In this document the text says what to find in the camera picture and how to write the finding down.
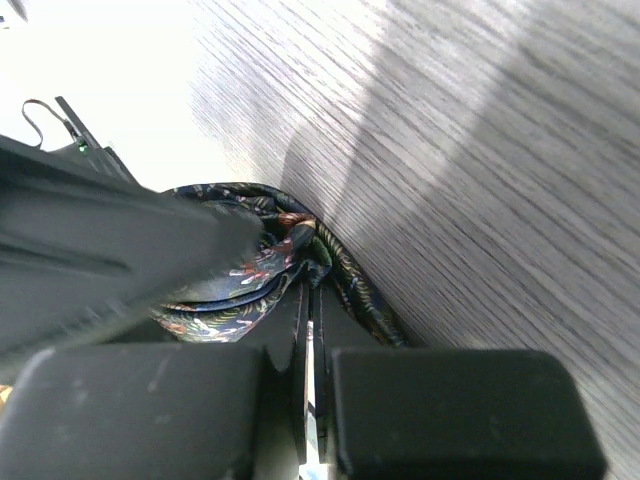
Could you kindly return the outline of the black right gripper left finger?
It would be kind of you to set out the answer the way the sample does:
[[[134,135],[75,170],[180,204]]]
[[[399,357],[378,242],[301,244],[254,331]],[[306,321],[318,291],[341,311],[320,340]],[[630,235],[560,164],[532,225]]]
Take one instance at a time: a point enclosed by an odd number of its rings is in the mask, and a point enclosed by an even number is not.
[[[308,288],[296,284],[241,340],[264,352],[255,437],[257,463],[306,461]]]

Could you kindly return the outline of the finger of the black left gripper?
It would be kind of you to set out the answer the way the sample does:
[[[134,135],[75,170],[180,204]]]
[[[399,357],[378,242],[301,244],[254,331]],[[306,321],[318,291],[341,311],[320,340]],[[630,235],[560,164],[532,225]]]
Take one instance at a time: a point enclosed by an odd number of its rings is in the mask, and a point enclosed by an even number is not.
[[[1,366],[126,330],[166,295],[250,256],[249,213],[161,195],[1,141]]]

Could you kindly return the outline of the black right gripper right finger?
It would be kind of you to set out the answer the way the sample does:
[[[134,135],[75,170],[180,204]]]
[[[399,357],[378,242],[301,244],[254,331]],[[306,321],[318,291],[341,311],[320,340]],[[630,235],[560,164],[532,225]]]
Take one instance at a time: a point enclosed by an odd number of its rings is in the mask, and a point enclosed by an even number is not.
[[[316,424],[327,463],[395,461],[395,350],[382,346],[334,290],[313,294]]]

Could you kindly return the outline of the dark floral patterned tie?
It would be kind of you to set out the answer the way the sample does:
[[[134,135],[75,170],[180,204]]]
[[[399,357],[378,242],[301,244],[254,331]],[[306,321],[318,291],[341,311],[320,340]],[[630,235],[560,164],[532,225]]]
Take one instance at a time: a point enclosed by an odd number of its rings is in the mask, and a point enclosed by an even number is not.
[[[299,280],[332,284],[347,313],[381,344],[406,346],[394,311],[338,237],[292,195],[259,183],[176,187],[170,196],[209,209],[255,215],[263,231],[242,264],[180,288],[150,316],[187,342],[240,340],[271,314]]]

